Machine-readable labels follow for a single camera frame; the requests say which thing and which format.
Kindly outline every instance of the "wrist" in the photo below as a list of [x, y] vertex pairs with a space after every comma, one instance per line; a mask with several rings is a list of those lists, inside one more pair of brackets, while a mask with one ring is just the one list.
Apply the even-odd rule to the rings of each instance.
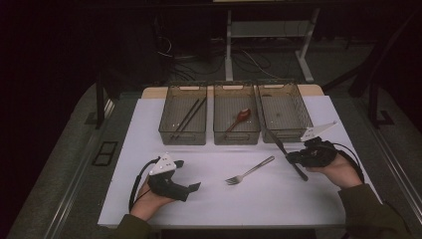
[[129, 214], [141, 220], [147, 221], [155, 214], [158, 209], [159, 206], [157, 205], [139, 200], [133, 205]]

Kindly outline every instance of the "floor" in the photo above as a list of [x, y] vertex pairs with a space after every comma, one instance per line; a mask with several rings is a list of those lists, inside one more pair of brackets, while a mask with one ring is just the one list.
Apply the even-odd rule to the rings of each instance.
[[[234, 80], [277, 76], [306, 84], [294, 56], [294, 50], [301, 43], [299, 39], [235, 42]], [[177, 64], [167, 69], [168, 81], [224, 81], [224, 48], [221, 48], [222, 43], [218, 39], [213, 44], [213, 57], [206, 61], [183, 51], [177, 53]], [[346, 42], [342, 39], [312, 42], [307, 61], [315, 84], [323, 86], [358, 66], [372, 48], [371, 45], [356, 45], [345, 49], [345, 45]], [[409, 203], [412, 197], [406, 192], [409, 185], [400, 182], [389, 162], [389, 159], [396, 158], [399, 162], [396, 168], [401, 167], [404, 170], [414, 191], [422, 191], [422, 164], [419, 161], [422, 154], [421, 133], [388, 93], [383, 91], [379, 96], [379, 109], [387, 111], [394, 124], [374, 128], [366, 116], [367, 95], [354, 99], [347, 93], [352, 80], [325, 94], [331, 97], [378, 194], [401, 213], [415, 238], [422, 238], [421, 218], [415, 214], [414, 207]], [[139, 96], [140, 92], [123, 92], [119, 100], [112, 101], [113, 104], [109, 106], [103, 126], [96, 129], [95, 86], [87, 90], [28, 197], [9, 238], [104, 238], [109, 235], [110, 230], [97, 225], [97, 221], [131, 113]], [[91, 162], [104, 141], [116, 141], [116, 152], [109, 166], [93, 166]], [[420, 205], [420, 197], [414, 203]], [[316, 229], [317, 239], [341, 238], [343, 234], [342, 228]], [[292, 238], [266, 235], [266, 238]], [[176, 238], [175, 232], [163, 232], [161, 236]], [[233, 234], [227, 238], [238, 237], [246, 238], [244, 235]]]

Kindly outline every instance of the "utensil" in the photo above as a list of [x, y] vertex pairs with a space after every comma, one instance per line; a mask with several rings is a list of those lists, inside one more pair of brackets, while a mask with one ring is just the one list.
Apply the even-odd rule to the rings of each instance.
[[[258, 93], [256, 93], [255, 94], [255, 98], [256, 98], [256, 101], [257, 102], [260, 102], [261, 101], [261, 99], [258, 97]], [[260, 108], [260, 107], [258, 107], [258, 112], [260, 113], [260, 115], [264, 115], [264, 112], [263, 112], [263, 109], [262, 108]], [[267, 129], [267, 127], [265, 126], [265, 124], [264, 124], [264, 121], [261, 119], [261, 118], [259, 118], [259, 120], [260, 120], [260, 125], [261, 125], [261, 128], [267, 133], [267, 134], [269, 134], [270, 135], [270, 137], [273, 139], [273, 141], [274, 141], [274, 143], [276, 144], [276, 146], [282, 151], [282, 153], [286, 156], [288, 153], [286, 152], [286, 150], [285, 150], [285, 146], [283, 145], [283, 143], [282, 143], [282, 141], [279, 139], [279, 138], [277, 138], [276, 137], [276, 135], [275, 134], [273, 134], [269, 129]], [[301, 169], [300, 168], [298, 168], [298, 166], [297, 165], [295, 165], [294, 163], [291, 163], [291, 165], [292, 165], [292, 167], [295, 169], [295, 171], [298, 173], [298, 175], [302, 178], [302, 180], [303, 181], [308, 181], [309, 180], [309, 178], [308, 178], [308, 176], [304, 173], [304, 172], [302, 172], [301, 171]]]
[[251, 115], [251, 109], [246, 108], [243, 109], [241, 111], [239, 111], [237, 117], [236, 117], [236, 121], [232, 123], [232, 125], [230, 125], [229, 128], [227, 128], [226, 132], [229, 132], [231, 130], [233, 130], [233, 128], [241, 121], [247, 120], [248, 117]]
[[184, 131], [187, 125], [190, 123], [190, 121], [193, 119], [193, 117], [196, 115], [196, 113], [199, 111], [199, 109], [204, 104], [206, 98], [203, 98], [201, 102], [199, 102], [199, 99], [196, 100], [196, 102], [193, 104], [192, 108], [189, 110], [183, 121], [180, 123], [179, 127], [176, 129], [176, 132], [178, 131]]
[[267, 159], [265, 159], [264, 161], [262, 161], [260, 164], [258, 164], [258, 165], [256, 165], [256, 166], [254, 166], [254, 167], [253, 167], [253, 168], [251, 168], [249, 171], [245, 172], [244, 174], [242, 174], [242, 175], [237, 175], [237, 176], [234, 176], [234, 177], [231, 177], [231, 178], [227, 179], [227, 180], [226, 180], [226, 182], [227, 182], [229, 185], [238, 184], [238, 183], [240, 183], [240, 182], [242, 181], [242, 179], [243, 179], [246, 175], [248, 175], [249, 173], [251, 173], [251, 172], [253, 172], [253, 171], [257, 170], [258, 168], [260, 168], [260, 167], [264, 166], [265, 164], [267, 164], [267, 163], [269, 163], [269, 162], [271, 162], [271, 161], [273, 161], [273, 160], [274, 160], [274, 157], [273, 157], [273, 156], [270, 156], [269, 158], [267, 158]]
[[[267, 129], [264, 125], [262, 125], [263, 129], [267, 132], [267, 134], [270, 135], [270, 137], [273, 139], [273, 141], [276, 143], [276, 146], [283, 152], [283, 154], [286, 156], [288, 153], [285, 150], [285, 147], [281, 140], [279, 140], [269, 129]], [[299, 176], [302, 178], [303, 181], [308, 181], [308, 176], [301, 171], [300, 168], [298, 168], [297, 165], [294, 163], [291, 163], [292, 167], [295, 169], [295, 171], [299, 174]]]

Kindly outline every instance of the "sleeve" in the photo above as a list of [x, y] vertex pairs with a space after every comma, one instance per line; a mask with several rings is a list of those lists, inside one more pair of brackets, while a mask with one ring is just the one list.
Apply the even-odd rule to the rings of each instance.
[[151, 227], [145, 221], [126, 214], [121, 219], [117, 229], [109, 237], [110, 239], [146, 239]]
[[346, 230], [353, 238], [413, 238], [401, 216], [381, 204], [368, 184], [338, 194], [345, 210]]

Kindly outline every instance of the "knife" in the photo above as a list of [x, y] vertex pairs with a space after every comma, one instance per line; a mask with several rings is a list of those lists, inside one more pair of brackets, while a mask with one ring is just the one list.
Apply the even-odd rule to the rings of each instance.
[[[262, 109], [262, 103], [259, 97], [258, 86], [254, 88], [254, 92], [255, 92], [255, 99], [257, 102], [257, 110], [259, 111], [259, 115], [263, 116], [264, 110]], [[279, 138], [277, 138], [273, 132], [267, 129], [261, 117], [258, 117], [258, 119], [259, 119], [261, 128], [273, 139], [274, 143], [283, 152], [283, 154], [287, 156], [288, 153], [286, 152], [285, 146], [283, 145], [282, 141]], [[291, 165], [295, 169], [295, 171], [298, 173], [298, 175], [302, 178], [303, 181], [308, 181], [308, 176], [304, 172], [302, 172], [301, 169], [298, 168], [297, 165], [295, 165], [294, 163], [291, 163]]]
[[[288, 155], [288, 153], [285, 150], [285, 146], [283, 145], [282, 141], [277, 138], [269, 129], [267, 129], [264, 125], [262, 125], [262, 128], [266, 131], [266, 133], [273, 139], [273, 141], [276, 143], [276, 145], [279, 147], [279, 149], [285, 154], [285, 156]], [[301, 171], [300, 168], [298, 168], [297, 165], [294, 163], [291, 163], [292, 167], [295, 169], [295, 171], [299, 174], [299, 176], [304, 180], [308, 181], [308, 176]]]

